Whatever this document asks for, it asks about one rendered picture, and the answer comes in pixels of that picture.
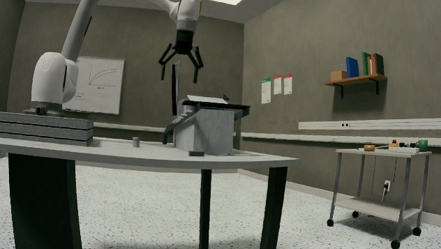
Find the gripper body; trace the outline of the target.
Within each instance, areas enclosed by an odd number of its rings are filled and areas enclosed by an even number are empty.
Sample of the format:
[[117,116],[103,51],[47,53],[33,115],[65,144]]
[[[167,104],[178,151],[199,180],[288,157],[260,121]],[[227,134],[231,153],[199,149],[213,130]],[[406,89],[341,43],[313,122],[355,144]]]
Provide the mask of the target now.
[[191,51],[193,46],[193,32],[191,31],[178,31],[174,49],[177,50],[179,47],[183,47],[177,54],[187,55],[186,47]]

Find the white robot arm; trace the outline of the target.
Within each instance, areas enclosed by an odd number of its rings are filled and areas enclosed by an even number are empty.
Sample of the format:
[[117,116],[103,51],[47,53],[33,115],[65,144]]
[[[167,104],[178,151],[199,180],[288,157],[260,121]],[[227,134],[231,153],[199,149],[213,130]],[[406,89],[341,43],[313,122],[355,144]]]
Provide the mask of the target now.
[[[67,103],[75,95],[79,72],[76,62],[98,1],[81,0],[61,54],[46,52],[39,58],[33,74],[31,107],[22,111],[23,114],[68,118],[62,113],[62,103]],[[176,31],[195,33],[202,0],[150,1],[177,23]]]

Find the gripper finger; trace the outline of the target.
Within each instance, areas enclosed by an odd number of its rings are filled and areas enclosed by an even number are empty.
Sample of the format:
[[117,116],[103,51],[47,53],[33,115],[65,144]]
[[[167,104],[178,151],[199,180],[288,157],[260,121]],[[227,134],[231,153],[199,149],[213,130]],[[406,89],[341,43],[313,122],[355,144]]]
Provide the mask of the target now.
[[161,80],[164,80],[164,74],[165,74],[165,64],[175,55],[177,54],[183,47],[179,47],[177,50],[175,50],[166,60],[163,59],[165,58],[165,56],[167,55],[167,53],[170,51],[170,48],[174,47],[174,44],[169,43],[168,48],[165,50],[165,52],[163,53],[162,57],[159,59],[158,63],[160,63],[160,67],[162,68],[162,75],[161,75]]
[[[194,72],[194,78],[193,78],[193,83],[197,83],[197,74],[198,71],[200,71],[200,68],[204,67],[200,53],[199,53],[199,47],[193,47],[193,51],[195,51],[195,55],[197,58],[197,61],[195,60],[195,58],[193,57],[192,53],[190,52],[189,48],[186,47],[185,48],[187,51],[187,56],[190,58],[190,60],[192,61],[193,65],[195,66],[195,72]],[[199,65],[198,65],[199,64]]]

